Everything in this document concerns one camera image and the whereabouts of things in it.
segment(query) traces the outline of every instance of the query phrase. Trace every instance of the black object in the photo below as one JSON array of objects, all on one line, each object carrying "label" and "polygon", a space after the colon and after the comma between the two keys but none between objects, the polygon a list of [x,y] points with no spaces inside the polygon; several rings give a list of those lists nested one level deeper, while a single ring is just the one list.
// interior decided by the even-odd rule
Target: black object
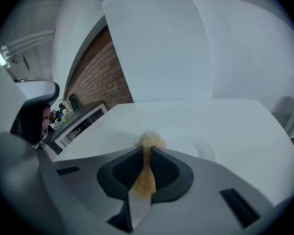
[{"label": "black object", "polygon": [[25,65],[26,65],[27,69],[30,71],[29,66],[28,66],[28,63],[27,63],[26,58],[25,58],[24,55],[23,55],[23,61],[24,61]]},{"label": "black object", "polygon": [[260,218],[235,189],[222,190],[220,194],[234,212],[243,228],[251,225]]},{"label": "black object", "polygon": [[[102,165],[97,173],[98,182],[108,196],[125,201],[143,165],[143,149],[136,148]],[[157,190],[151,196],[152,203],[177,200],[187,192],[194,180],[193,171],[186,163],[155,146],[151,148],[150,168]]]},{"label": "black object", "polygon": [[110,218],[107,223],[128,233],[133,231],[128,197],[124,201],[120,213]]},{"label": "black object", "polygon": [[64,174],[68,174],[71,172],[75,172],[78,171],[79,168],[77,166],[71,166],[71,167],[67,167],[67,168],[63,168],[63,169],[58,169],[57,173],[59,176],[64,175]]},{"label": "black object", "polygon": [[63,114],[63,111],[64,110],[66,110],[66,107],[63,105],[63,103],[60,103],[59,104],[59,110],[58,110],[58,112],[61,113],[61,114]]},{"label": "black object", "polygon": [[52,135],[53,135],[54,129],[48,125],[48,135],[47,137],[43,140],[43,142],[57,154],[59,155],[62,152],[62,149],[53,141],[51,141]]},{"label": "black object", "polygon": [[143,164],[143,149],[136,148],[102,165],[97,173],[98,183],[109,197],[125,201]]},{"label": "black object", "polygon": [[77,121],[88,114],[91,110],[99,106],[101,103],[103,103],[103,101],[97,101],[87,105],[82,105],[76,111],[74,111],[72,117],[67,118],[67,121],[65,123],[63,123],[62,121],[57,123],[57,126],[54,129],[53,135],[51,137],[51,141],[55,141],[60,135],[62,135],[63,132],[71,128],[72,125],[75,125]]},{"label": "black object", "polygon": [[194,174],[184,162],[159,150],[151,148],[150,168],[156,182],[152,203],[171,202],[180,198],[191,187]]},{"label": "black object", "polygon": [[24,105],[15,119],[11,133],[23,137],[31,145],[34,145],[42,140],[42,122],[43,111],[46,107],[51,106],[59,96],[60,87],[55,83],[54,95],[39,103],[29,103]]},{"label": "black object", "polygon": [[69,101],[71,102],[71,106],[72,106],[73,111],[75,111],[79,108],[77,99],[75,98],[74,94],[69,96]]}]

